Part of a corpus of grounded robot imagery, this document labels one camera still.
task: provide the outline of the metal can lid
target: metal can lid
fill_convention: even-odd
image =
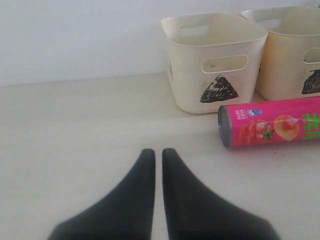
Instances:
[[[219,107],[218,126],[223,145],[230,147],[233,140],[233,130],[228,109],[224,105]]]

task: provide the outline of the chip canister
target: chip canister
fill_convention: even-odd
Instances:
[[[320,138],[320,96],[222,105],[218,125],[226,147]]]

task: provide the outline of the can label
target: can label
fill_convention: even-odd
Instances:
[[[320,97],[227,105],[231,146],[320,138]]]

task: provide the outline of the snack can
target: snack can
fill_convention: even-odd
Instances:
[[[320,138],[320,96],[222,105],[218,125],[226,147]]]

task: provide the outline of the white floor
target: white floor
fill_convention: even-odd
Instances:
[[[217,194],[268,219],[283,240],[319,239],[319,141],[226,149],[217,115],[181,111],[164,74],[3,87],[0,112],[3,240],[45,240],[105,196],[143,148],[157,157],[152,239],[168,239],[166,147]]]

